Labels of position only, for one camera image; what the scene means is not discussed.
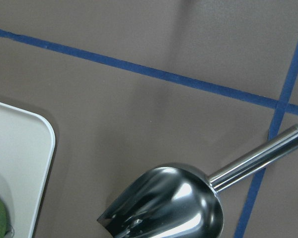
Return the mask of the steel ice scoop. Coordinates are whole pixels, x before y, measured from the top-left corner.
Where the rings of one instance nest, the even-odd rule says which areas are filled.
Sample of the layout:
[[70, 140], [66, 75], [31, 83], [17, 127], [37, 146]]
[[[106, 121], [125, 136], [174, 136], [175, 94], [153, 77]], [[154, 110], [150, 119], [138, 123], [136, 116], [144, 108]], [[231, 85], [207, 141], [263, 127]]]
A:
[[219, 193], [298, 149], [298, 125], [211, 175], [182, 163], [148, 170], [99, 216], [114, 238], [218, 238], [224, 227]]

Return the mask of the beige tray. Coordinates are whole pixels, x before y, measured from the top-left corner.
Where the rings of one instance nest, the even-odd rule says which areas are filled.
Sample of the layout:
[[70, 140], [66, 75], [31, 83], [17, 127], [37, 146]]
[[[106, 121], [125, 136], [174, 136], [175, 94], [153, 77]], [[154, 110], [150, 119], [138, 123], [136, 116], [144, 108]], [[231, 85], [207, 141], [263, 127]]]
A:
[[55, 143], [44, 117], [0, 102], [0, 198], [10, 238], [33, 236]]

